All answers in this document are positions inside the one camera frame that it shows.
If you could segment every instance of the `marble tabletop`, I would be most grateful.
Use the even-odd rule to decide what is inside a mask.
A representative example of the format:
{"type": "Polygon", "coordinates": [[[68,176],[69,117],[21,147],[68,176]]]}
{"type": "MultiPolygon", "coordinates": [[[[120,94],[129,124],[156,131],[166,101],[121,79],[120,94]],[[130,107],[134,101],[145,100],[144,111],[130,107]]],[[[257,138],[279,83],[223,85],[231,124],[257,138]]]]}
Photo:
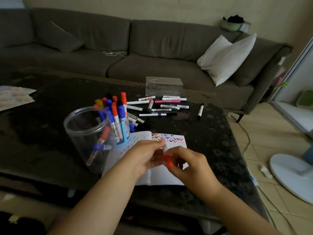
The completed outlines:
{"type": "MultiPolygon", "coordinates": [[[[0,172],[88,191],[99,179],[88,171],[68,138],[63,120],[107,92],[145,97],[145,84],[58,71],[17,72],[1,85],[36,89],[35,102],[0,112],[0,172]]],[[[151,117],[153,133],[184,135],[187,147],[206,156],[218,180],[267,219],[223,107],[215,94],[183,90],[189,110],[151,117]],[[196,120],[200,104],[204,110],[196,120]]],[[[131,202],[196,218],[218,220],[185,186],[136,186],[131,202]]]]}

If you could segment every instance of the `sofa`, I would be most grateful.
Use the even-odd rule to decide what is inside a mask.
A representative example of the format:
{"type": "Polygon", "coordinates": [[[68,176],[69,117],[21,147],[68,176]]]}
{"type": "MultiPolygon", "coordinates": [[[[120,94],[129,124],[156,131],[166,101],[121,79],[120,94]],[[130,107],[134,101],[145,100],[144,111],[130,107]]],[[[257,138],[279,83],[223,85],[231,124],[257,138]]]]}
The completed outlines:
{"type": "Polygon", "coordinates": [[[180,78],[183,87],[214,92],[226,111],[249,114],[279,70],[278,63],[292,47],[257,38],[239,69],[215,87],[197,59],[223,35],[235,43],[248,35],[220,27],[113,16],[49,8],[0,10],[0,64],[5,68],[41,67],[85,75],[145,82],[146,76],[180,78]],[[35,42],[47,21],[84,41],[71,53],[35,42]],[[107,56],[106,52],[127,54],[107,56]],[[235,78],[251,81],[238,86],[235,78]]]}

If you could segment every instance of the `acrylic box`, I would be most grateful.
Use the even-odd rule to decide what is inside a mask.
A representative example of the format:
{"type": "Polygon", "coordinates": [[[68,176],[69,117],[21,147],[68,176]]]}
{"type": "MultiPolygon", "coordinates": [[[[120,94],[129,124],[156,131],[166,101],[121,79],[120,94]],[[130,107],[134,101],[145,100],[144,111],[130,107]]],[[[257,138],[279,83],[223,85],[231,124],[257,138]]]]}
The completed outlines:
{"type": "Polygon", "coordinates": [[[181,96],[182,87],[180,78],[146,77],[146,96],[181,96]]]}

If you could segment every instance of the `right hand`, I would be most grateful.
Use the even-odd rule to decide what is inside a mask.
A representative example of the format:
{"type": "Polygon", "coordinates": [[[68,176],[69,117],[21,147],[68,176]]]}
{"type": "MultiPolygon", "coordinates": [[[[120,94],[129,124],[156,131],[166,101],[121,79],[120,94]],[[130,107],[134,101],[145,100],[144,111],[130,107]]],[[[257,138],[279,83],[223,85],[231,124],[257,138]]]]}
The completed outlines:
{"type": "Polygon", "coordinates": [[[172,156],[174,166],[168,170],[203,201],[210,202],[223,188],[203,154],[178,146],[164,155],[172,156]],[[189,166],[183,170],[186,162],[189,166]]]}

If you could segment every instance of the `notebook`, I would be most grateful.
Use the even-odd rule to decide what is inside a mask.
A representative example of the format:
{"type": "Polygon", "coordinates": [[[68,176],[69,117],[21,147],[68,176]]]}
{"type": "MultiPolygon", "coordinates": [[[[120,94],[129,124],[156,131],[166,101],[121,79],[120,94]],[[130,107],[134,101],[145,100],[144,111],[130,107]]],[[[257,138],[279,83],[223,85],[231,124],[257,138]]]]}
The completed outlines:
{"type": "MultiPolygon", "coordinates": [[[[167,148],[172,148],[176,146],[182,146],[187,148],[185,137],[183,135],[175,134],[164,134],[164,133],[151,133],[150,131],[142,131],[130,134],[130,140],[125,146],[117,146],[113,148],[106,159],[103,174],[108,172],[130,149],[136,142],[140,140],[157,140],[160,141],[161,137],[165,138],[167,148]]],[[[143,176],[141,176],[136,186],[147,185],[147,186],[159,186],[159,185],[181,185],[184,184],[176,177],[174,177],[168,169],[164,166],[154,167],[148,170],[143,176]]]]}

